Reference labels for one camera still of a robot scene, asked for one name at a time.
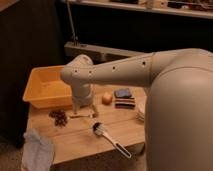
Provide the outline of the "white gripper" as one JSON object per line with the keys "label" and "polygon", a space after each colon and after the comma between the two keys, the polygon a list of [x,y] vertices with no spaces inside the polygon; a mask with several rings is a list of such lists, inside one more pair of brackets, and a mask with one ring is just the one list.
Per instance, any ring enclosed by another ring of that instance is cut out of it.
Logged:
{"label": "white gripper", "polygon": [[[71,87],[73,100],[73,113],[77,115],[78,107],[89,106],[93,103],[93,92],[90,84],[74,85]],[[93,118],[99,116],[96,105],[92,105]]]}

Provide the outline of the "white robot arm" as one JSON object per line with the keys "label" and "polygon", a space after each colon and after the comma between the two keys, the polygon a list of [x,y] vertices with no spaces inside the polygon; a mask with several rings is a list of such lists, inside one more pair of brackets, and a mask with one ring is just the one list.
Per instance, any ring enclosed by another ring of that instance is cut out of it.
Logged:
{"label": "white robot arm", "polygon": [[213,171],[213,53],[178,49],[95,65],[79,55],[61,70],[76,107],[92,84],[146,87],[147,171]]}

